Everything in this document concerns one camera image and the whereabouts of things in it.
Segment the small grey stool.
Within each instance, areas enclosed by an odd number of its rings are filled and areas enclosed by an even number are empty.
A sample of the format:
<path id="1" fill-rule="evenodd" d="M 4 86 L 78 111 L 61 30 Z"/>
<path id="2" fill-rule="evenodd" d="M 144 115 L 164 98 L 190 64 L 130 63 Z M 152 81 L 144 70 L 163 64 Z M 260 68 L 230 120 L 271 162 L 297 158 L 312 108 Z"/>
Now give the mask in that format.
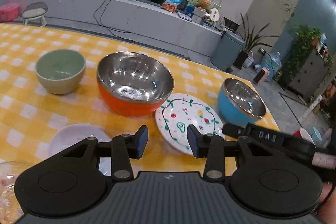
<path id="1" fill-rule="evenodd" d="M 47 25 L 45 14 L 48 10 L 49 8 L 45 2 L 29 4 L 21 13 L 23 24 L 26 26 L 28 25 L 29 21 L 39 20 L 41 27 L 45 27 Z"/>

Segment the blue water jug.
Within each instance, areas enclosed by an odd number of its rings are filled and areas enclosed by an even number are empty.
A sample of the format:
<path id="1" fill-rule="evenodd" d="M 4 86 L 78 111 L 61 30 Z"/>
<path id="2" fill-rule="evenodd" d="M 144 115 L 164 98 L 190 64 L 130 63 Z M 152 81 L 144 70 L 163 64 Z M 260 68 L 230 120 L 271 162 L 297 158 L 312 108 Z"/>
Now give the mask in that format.
<path id="1" fill-rule="evenodd" d="M 262 57 L 260 63 L 261 68 L 267 68 L 269 70 L 269 75 L 265 79 L 266 82 L 272 81 L 274 75 L 282 67 L 280 56 L 281 55 L 279 52 L 274 52 L 274 53 L 266 53 Z"/>

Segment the white fruit pattern plate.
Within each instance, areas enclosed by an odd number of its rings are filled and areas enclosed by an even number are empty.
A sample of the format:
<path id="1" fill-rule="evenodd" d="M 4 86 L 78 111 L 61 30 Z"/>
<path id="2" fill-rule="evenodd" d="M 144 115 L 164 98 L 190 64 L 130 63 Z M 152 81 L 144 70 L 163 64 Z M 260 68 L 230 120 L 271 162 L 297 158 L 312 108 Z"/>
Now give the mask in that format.
<path id="1" fill-rule="evenodd" d="M 188 94 L 171 94 L 155 111 L 155 121 L 163 138 L 187 155 L 193 154 L 187 140 L 189 125 L 194 125 L 201 134 L 224 136 L 223 123 L 215 110 Z"/>

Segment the pink space heater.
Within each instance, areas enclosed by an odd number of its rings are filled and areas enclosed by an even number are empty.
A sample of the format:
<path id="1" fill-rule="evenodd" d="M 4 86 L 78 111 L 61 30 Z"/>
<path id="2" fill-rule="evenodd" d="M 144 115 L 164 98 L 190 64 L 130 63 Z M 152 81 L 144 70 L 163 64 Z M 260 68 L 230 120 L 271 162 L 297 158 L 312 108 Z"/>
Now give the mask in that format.
<path id="1" fill-rule="evenodd" d="M 257 75 L 254 77 L 253 81 L 256 85 L 261 85 L 269 75 L 268 68 L 261 68 Z"/>

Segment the grey tv cabinet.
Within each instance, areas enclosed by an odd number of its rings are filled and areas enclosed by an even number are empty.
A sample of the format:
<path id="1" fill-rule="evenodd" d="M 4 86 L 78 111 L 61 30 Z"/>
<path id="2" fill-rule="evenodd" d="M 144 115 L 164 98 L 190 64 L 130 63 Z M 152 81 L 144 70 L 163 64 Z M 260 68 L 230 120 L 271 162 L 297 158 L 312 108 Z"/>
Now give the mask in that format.
<path id="1" fill-rule="evenodd" d="M 192 51 L 210 57 L 222 35 L 181 19 L 158 6 L 135 0 L 1 0 L 29 4 L 45 2 L 49 27 L 107 36 L 143 46 L 184 54 Z"/>

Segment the tall potted green plant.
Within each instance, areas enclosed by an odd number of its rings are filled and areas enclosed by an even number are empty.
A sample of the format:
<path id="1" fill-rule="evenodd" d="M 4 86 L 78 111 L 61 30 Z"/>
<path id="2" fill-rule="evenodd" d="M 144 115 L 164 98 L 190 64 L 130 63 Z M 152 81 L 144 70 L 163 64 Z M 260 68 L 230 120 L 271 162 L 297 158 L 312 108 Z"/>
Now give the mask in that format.
<path id="1" fill-rule="evenodd" d="M 267 23 L 266 25 L 264 25 L 262 28 L 260 28 L 260 30 L 255 30 L 255 26 L 250 28 L 248 15 L 243 17 L 243 15 L 240 14 L 240 17 L 241 17 L 241 22 L 242 22 L 244 33 L 243 34 L 238 33 L 238 35 L 242 38 L 245 44 L 242 47 L 242 50 L 239 52 L 234 62 L 234 66 L 237 69 L 242 69 L 244 62 L 249 56 L 248 53 L 251 50 L 253 50 L 254 47 L 257 47 L 257 46 L 271 47 L 271 45 L 267 43 L 263 43 L 262 42 L 263 39 L 278 37 L 277 35 L 264 35 L 263 34 L 263 31 L 269 27 L 270 23 Z"/>

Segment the red mug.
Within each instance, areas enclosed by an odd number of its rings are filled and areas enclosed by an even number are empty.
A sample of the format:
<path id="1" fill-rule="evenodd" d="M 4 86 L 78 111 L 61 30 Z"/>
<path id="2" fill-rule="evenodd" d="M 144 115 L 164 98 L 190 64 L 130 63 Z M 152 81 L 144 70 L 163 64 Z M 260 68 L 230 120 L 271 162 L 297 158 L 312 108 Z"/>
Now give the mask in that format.
<path id="1" fill-rule="evenodd" d="M 306 131 L 306 129 L 300 127 L 296 132 L 293 133 L 293 136 L 296 136 L 298 138 L 304 139 L 306 141 L 309 141 L 313 145 L 315 145 L 312 137 L 309 135 L 309 133 Z"/>

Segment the orange steel bowl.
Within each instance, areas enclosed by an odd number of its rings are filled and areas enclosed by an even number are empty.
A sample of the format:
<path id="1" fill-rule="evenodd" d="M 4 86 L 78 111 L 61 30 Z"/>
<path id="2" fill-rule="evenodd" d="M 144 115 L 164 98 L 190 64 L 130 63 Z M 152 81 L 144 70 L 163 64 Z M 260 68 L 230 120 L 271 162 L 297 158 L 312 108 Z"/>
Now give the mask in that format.
<path id="1" fill-rule="evenodd" d="M 150 115 L 174 89 L 170 71 L 156 59 L 136 52 L 114 52 L 97 65 L 100 95 L 113 112 L 127 117 Z"/>

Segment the clear glass sticker plate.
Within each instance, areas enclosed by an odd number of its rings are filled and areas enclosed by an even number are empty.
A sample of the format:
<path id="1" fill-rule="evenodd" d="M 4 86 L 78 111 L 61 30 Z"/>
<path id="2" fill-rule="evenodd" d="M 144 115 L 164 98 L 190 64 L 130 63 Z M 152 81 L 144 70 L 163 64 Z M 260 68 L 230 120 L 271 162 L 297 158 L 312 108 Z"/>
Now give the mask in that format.
<path id="1" fill-rule="evenodd" d="M 15 197 L 14 184 L 17 177 L 30 167 L 31 165 L 26 162 L 7 161 L 1 163 L 1 223 L 15 223 L 23 215 L 23 211 Z"/>

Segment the small white plastic plate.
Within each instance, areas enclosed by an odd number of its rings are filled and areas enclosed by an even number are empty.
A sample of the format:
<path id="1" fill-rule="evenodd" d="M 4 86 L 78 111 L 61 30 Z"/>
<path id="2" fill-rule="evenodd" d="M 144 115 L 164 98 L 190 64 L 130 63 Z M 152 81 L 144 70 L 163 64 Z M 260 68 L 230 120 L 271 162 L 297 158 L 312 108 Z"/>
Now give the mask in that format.
<path id="1" fill-rule="evenodd" d="M 49 145 L 49 157 L 88 137 L 95 137 L 98 142 L 111 141 L 99 126 L 93 126 L 88 123 L 72 124 L 64 127 L 54 136 Z"/>

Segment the white round fan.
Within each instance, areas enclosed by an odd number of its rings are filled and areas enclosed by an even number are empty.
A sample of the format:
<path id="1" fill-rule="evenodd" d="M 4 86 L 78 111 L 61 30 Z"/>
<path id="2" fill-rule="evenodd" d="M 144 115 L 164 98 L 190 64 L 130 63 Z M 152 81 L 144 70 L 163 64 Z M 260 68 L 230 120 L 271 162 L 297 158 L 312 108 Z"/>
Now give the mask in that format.
<path id="1" fill-rule="evenodd" d="M 219 11 L 218 9 L 216 8 L 212 8 L 211 9 L 211 12 L 210 12 L 210 19 L 213 21 L 213 22 L 217 22 L 220 18 L 220 14 L 219 14 Z"/>

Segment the pink plastic basket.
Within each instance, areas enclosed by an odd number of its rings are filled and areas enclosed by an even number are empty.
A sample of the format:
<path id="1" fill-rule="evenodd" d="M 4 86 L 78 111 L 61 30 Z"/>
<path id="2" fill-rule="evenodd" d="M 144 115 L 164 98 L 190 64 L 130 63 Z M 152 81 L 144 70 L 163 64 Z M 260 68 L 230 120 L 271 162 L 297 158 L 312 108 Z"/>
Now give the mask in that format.
<path id="1" fill-rule="evenodd" d="M 10 22 L 18 17 L 19 5 L 17 3 L 7 2 L 0 7 L 0 21 Z"/>

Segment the grey pedal trash bin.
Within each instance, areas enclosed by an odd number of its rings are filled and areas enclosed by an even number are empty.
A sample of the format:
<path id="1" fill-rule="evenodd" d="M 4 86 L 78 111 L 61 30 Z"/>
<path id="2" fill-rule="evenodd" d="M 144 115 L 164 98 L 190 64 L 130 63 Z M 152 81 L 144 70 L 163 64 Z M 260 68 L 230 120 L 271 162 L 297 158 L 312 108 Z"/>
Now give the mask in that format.
<path id="1" fill-rule="evenodd" d="M 237 34 L 226 31 L 218 42 L 210 61 L 222 71 L 230 68 L 237 59 L 245 41 Z"/>

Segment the blue steel bowl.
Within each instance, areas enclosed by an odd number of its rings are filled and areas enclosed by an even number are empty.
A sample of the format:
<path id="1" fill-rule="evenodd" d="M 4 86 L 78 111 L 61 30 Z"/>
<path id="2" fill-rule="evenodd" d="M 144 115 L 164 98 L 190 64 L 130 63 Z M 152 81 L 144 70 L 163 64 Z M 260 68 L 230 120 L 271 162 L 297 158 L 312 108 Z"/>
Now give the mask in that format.
<path id="1" fill-rule="evenodd" d="M 255 124 L 266 115 L 266 106 L 261 97 L 244 82 L 228 78 L 218 93 L 219 116 L 226 123 L 246 127 Z"/>

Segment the grey drawer cabinet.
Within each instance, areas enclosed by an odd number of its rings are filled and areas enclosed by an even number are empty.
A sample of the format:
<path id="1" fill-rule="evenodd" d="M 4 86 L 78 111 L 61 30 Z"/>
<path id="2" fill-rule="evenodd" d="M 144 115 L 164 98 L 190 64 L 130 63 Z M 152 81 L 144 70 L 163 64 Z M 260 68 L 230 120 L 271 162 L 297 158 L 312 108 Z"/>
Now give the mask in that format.
<path id="1" fill-rule="evenodd" d="M 308 102 L 328 71 L 322 56 L 316 50 L 312 50 L 288 87 Z"/>

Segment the brown teddy bear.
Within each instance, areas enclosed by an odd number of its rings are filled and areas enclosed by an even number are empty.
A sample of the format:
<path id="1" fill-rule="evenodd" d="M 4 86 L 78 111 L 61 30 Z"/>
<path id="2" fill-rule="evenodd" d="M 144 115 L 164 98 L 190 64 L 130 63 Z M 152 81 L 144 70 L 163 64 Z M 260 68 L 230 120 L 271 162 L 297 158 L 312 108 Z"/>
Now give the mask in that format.
<path id="1" fill-rule="evenodd" d="M 201 11 L 209 12 L 210 11 L 210 1 L 209 0 L 198 0 L 195 3 L 195 7 Z"/>

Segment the blue snack bag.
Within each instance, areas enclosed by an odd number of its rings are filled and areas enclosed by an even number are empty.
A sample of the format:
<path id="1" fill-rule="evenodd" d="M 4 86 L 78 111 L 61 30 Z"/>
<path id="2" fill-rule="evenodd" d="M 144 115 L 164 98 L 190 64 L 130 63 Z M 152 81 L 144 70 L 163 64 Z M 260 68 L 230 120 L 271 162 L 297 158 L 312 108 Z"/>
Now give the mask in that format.
<path id="1" fill-rule="evenodd" d="M 161 4 L 161 8 L 169 12 L 176 12 L 178 5 L 183 1 L 184 0 L 165 0 L 163 4 Z"/>

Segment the green ceramic bowl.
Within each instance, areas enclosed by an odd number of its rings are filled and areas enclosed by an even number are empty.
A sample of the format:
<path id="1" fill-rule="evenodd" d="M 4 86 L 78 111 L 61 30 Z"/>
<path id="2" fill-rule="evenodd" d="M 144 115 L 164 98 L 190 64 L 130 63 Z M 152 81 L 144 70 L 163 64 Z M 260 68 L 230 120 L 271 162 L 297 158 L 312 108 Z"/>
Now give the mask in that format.
<path id="1" fill-rule="evenodd" d="M 74 91 L 84 76 L 86 60 L 74 50 L 45 53 L 35 64 L 39 83 L 49 93 L 63 95 Z"/>

